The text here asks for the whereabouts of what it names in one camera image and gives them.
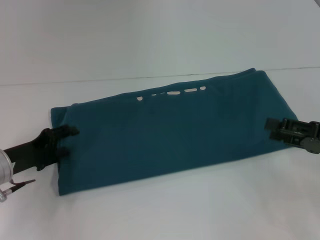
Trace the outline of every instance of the teal fabric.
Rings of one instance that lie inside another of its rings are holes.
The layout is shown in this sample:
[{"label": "teal fabric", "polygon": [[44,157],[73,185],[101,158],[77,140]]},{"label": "teal fabric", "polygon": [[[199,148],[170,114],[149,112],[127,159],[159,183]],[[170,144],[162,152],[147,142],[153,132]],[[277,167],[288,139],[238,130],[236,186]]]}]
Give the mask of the teal fabric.
[{"label": "teal fabric", "polygon": [[[192,88],[197,91],[184,91]],[[54,128],[68,124],[80,131],[60,143],[71,154],[59,163],[59,193],[287,148],[269,140],[267,118],[297,119],[266,73],[255,69],[53,108]]]}]

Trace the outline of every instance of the white wall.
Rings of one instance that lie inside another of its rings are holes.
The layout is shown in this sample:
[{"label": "white wall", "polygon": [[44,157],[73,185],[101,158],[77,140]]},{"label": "white wall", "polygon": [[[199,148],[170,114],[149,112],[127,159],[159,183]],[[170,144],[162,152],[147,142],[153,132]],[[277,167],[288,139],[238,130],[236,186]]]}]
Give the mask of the white wall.
[{"label": "white wall", "polygon": [[[0,147],[36,137],[53,107],[251,67],[320,121],[319,22],[313,0],[0,0]],[[288,149],[59,197],[56,166],[31,168],[0,238],[318,239],[319,173],[318,155]]]}]

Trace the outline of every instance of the metal cylinder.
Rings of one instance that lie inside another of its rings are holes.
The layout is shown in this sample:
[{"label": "metal cylinder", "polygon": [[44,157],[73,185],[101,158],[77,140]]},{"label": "metal cylinder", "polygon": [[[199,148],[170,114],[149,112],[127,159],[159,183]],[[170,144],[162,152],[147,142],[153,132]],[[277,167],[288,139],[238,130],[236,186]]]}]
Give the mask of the metal cylinder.
[{"label": "metal cylinder", "polygon": [[0,149],[0,185],[12,179],[14,170],[8,155]]}]

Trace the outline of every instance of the black clamp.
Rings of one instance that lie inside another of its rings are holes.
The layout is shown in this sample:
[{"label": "black clamp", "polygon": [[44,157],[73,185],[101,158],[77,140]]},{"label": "black clamp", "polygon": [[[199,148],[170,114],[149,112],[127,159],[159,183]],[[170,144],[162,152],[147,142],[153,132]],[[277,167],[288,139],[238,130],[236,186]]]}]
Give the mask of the black clamp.
[{"label": "black clamp", "polygon": [[69,154],[65,147],[58,148],[59,140],[77,135],[75,127],[63,125],[57,128],[44,129],[33,141],[4,150],[12,163],[15,163],[13,174],[36,167],[41,171],[46,166],[57,163],[59,158]]},{"label": "black clamp", "polygon": [[312,154],[320,153],[320,122],[309,123],[284,118],[283,121],[268,118],[264,129],[271,130],[270,139],[307,150]]}]

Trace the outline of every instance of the white background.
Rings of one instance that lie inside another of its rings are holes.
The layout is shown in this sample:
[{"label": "white background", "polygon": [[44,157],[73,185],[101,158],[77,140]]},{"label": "white background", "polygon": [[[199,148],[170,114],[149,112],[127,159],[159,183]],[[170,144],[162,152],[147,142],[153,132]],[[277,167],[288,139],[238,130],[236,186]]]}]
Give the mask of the white background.
[{"label": "white background", "polygon": [[[319,23],[313,0],[0,0],[0,146],[50,127],[53,107],[252,67],[320,121]],[[292,148],[59,197],[56,165],[31,168],[0,238],[319,239],[319,173]]]}]

